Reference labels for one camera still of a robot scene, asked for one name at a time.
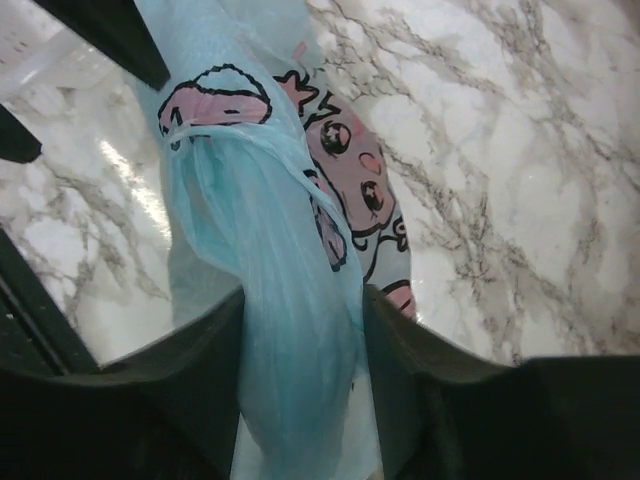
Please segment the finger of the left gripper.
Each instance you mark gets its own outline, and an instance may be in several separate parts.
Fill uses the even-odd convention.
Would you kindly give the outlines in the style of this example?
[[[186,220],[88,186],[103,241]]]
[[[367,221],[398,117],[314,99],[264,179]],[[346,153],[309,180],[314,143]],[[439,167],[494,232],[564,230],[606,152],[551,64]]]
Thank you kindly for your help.
[[[42,0],[42,8],[155,91],[170,72],[132,0]]]
[[[41,142],[4,106],[0,110],[0,157],[17,164],[36,160]]]

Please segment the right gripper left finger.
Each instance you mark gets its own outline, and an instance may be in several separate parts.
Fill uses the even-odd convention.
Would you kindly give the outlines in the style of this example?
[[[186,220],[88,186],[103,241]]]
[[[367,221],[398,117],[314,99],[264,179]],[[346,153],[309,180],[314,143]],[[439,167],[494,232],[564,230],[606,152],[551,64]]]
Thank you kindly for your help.
[[[227,479],[244,296],[92,374],[59,376],[1,312],[5,479]]]

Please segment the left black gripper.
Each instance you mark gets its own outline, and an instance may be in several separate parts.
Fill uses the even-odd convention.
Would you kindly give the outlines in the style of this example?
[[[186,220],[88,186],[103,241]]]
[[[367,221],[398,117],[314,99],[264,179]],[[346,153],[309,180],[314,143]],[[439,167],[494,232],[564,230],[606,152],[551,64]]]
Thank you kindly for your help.
[[[1,366],[30,375],[99,370],[6,233],[1,234]]]

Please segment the light blue plastic grocery bag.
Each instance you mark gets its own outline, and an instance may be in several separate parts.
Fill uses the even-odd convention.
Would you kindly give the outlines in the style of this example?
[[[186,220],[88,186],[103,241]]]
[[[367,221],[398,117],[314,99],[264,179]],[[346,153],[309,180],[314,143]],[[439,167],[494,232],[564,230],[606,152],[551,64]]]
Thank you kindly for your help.
[[[141,1],[171,77],[136,92],[162,154],[174,318],[245,295],[236,479],[380,467],[362,293],[416,304],[376,136],[335,91],[301,1]]]

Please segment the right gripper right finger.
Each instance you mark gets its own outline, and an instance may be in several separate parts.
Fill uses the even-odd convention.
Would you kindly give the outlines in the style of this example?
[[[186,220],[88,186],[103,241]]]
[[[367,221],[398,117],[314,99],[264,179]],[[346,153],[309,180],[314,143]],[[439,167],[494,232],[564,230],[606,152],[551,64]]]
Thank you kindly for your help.
[[[407,318],[374,287],[363,319],[388,479],[635,479],[639,360],[505,366]]]

